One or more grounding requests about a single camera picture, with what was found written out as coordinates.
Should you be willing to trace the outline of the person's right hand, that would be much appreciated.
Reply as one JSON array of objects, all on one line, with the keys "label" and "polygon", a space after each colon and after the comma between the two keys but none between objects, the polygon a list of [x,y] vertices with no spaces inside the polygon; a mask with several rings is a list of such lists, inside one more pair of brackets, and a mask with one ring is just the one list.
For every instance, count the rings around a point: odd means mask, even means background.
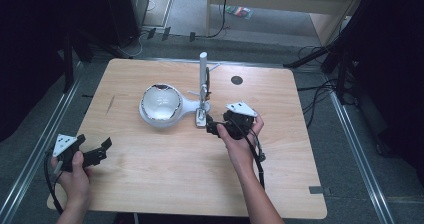
[{"label": "person's right hand", "polygon": [[218,134],[225,143],[230,161],[238,174],[253,173],[254,157],[251,146],[256,146],[255,137],[259,135],[263,126],[262,117],[257,115],[251,131],[247,134],[248,141],[246,141],[245,139],[233,139],[222,124],[217,125]]}]

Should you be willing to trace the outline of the metal floor rail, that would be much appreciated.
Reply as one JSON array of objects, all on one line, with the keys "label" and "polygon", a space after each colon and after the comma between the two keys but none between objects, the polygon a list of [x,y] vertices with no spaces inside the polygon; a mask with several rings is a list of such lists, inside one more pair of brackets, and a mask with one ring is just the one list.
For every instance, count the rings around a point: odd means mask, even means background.
[{"label": "metal floor rail", "polygon": [[46,126],[40,137],[35,143],[30,156],[25,162],[22,171],[12,185],[5,202],[0,208],[0,224],[10,224],[21,201],[23,200],[39,165],[44,159],[45,151],[49,148],[51,141],[55,137],[56,130],[60,125],[65,112],[67,111],[75,92],[80,84],[84,64],[79,61],[73,71],[74,82],[68,91],[61,95],[52,115],[50,116]]},{"label": "metal floor rail", "polygon": [[330,96],[380,224],[395,224],[386,197],[365,155],[346,108],[340,103],[335,93],[331,93]]}]

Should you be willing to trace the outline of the black cabinet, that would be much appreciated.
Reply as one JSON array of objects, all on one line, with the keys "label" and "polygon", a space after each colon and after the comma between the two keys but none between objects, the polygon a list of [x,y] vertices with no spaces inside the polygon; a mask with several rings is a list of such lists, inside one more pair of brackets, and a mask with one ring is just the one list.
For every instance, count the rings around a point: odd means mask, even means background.
[{"label": "black cabinet", "polygon": [[149,0],[108,0],[116,43],[129,45],[140,36]]}]

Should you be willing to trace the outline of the white key rack stand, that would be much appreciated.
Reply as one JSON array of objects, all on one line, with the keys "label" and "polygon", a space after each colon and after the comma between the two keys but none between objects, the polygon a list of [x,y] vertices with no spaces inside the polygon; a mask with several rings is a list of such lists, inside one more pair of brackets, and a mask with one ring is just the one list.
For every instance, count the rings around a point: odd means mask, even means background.
[{"label": "white key rack stand", "polygon": [[181,98],[182,98],[182,108],[181,108],[181,112],[180,114],[177,116],[177,118],[171,122],[155,122],[155,121],[147,121],[146,119],[144,119],[142,117],[142,115],[140,114],[141,118],[147,122],[149,125],[153,126],[153,127],[158,127],[158,128],[166,128],[166,127],[170,127],[175,125],[176,123],[178,123],[186,114],[189,113],[193,113],[195,115],[195,120],[196,120],[196,109],[199,107],[199,98],[200,98],[200,86],[202,84],[206,84],[207,85],[207,90],[208,90],[208,94],[206,96],[207,98],[207,102],[206,102],[206,110],[207,110],[207,114],[210,111],[211,105],[209,103],[209,95],[210,95],[210,69],[207,66],[207,61],[208,61],[208,53],[207,52],[202,52],[199,55],[199,61],[200,61],[200,84],[199,84],[199,97],[197,100],[190,100],[188,98],[186,98],[178,89],[175,89],[179,92]]}]

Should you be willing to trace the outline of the white bowl with silver rim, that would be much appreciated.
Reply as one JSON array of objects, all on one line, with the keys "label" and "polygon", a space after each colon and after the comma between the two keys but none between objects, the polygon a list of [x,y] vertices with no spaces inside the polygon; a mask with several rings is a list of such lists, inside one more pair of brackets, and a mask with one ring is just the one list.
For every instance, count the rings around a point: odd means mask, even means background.
[{"label": "white bowl with silver rim", "polygon": [[143,94],[140,114],[147,121],[171,122],[177,118],[182,108],[179,92],[167,84],[154,84]]}]

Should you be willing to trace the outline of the black metal stand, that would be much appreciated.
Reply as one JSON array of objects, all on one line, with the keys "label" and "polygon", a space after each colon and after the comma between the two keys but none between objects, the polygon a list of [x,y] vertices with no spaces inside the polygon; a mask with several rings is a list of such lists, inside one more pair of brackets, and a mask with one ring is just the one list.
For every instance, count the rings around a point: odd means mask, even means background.
[{"label": "black metal stand", "polygon": [[306,63],[321,57],[326,56],[321,70],[323,73],[331,73],[337,65],[338,68],[338,80],[336,82],[336,96],[338,100],[344,104],[344,94],[346,93],[345,82],[348,66],[352,63],[352,50],[353,44],[359,36],[359,27],[361,20],[365,16],[366,7],[359,5],[354,12],[350,21],[340,31],[336,38],[331,41],[328,45],[320,47],[317,51],[313,51],[311,54],[294,61],[289,64],[284,64],[286,68],[298,68]]},{"label": "black metal stand", "polygon": [[72,58],[72,45],[69,34],[66,34],[64,37],[64,93],[67,93],[73,84],[73,58]]}]

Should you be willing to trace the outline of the colourful packet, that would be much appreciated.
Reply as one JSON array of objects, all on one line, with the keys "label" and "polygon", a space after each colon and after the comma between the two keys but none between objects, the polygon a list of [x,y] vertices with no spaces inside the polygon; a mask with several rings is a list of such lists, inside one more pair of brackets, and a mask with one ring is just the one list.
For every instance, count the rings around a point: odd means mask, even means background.
[{"label": "colourful packet", "polygon": [[225,11],[228,14],[244,18],[246,20],[249,20],[251,16],[253,15],[253,11],[247,7],[241,7],[241,6],[227,6],[225,8]]}]

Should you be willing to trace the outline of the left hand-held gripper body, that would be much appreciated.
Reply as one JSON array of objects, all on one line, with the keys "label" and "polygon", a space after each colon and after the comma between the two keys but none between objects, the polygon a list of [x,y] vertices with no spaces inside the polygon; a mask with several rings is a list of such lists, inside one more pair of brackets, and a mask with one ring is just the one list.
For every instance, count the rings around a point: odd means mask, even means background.
[{"label": "left hand-held gripper body", "polygon": [[60,171],[72,171],[72,160],[74,154],[79,150],[77,137],[59,134],[54,145],[52,156],[58,161],[54,173],[58,174]]}]

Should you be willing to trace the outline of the person's left hand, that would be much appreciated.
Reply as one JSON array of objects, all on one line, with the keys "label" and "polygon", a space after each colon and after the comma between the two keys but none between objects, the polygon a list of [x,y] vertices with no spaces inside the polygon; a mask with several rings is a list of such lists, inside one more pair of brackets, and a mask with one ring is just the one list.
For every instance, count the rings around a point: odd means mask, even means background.
[{"label": "person's left hand", "polygon": [[77,151],[72,159],[71,172],[64,171],[58,182],[65,190],[67,202],[64,211],[82,214],[88,210],[91,202],[90,177],[93,171],[83,167],[84,156]]}]

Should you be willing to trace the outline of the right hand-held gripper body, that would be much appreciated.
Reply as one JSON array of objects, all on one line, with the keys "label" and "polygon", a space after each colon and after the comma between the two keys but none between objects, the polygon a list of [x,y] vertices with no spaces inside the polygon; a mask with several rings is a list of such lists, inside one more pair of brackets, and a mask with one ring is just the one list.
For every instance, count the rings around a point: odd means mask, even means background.
[{"label": "right hand-held gripper body", "polygon": [[223,114],[225,128],[236,140],[243,139],[251,129],[257,112],[245,102],[226,104],[227,111]]}]

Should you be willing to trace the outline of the silver tag keychain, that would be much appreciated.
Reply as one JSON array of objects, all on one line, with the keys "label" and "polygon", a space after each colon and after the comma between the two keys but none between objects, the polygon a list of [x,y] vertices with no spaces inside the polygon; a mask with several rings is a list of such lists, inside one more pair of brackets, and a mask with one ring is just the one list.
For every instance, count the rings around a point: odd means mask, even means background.
[{"label": "silver tag keychain", "polygon": [[207,102],[207,96],[208,94],[208,90],[207,90],[207,85],[206,84],[202,84],[200,86],[200,98],[199,98],[199,107],[196,109],[196,126],[198,128],[203,128],[206,126],[206,115],[207,115],[207,110],[206,110],[206,102]]}]

